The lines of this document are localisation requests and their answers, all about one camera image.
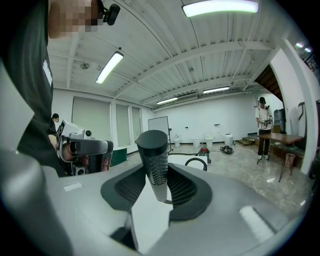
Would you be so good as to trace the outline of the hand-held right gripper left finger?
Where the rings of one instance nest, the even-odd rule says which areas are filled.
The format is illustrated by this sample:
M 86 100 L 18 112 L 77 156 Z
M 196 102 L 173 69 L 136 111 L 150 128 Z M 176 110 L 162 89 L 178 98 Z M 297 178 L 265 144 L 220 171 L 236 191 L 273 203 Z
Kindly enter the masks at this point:
M 142 164 L 82 176 L 58 177 L 43 167 L 45 198 L 57 228 L 45 246 L 51 256 L 138 256 L 132 207 L 146 184 Z

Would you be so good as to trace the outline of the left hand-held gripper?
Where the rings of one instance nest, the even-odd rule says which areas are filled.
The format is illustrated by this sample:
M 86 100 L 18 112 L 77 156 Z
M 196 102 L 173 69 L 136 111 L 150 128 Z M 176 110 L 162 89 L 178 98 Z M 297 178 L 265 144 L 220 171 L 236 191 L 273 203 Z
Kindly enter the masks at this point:
M 68 176 L 107 171 L 113 142 L 93 137 L 92 131 L 63 120 L 57 131 L 57 157 Z

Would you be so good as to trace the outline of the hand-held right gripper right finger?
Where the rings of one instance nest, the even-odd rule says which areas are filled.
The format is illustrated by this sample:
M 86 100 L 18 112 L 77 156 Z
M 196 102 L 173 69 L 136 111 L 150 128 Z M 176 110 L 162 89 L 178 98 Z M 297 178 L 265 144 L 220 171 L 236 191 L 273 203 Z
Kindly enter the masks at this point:
M 173 210 L 150 256 L 272 256 L 301 222 L 223 175 L 171 163 L 168 186 Z

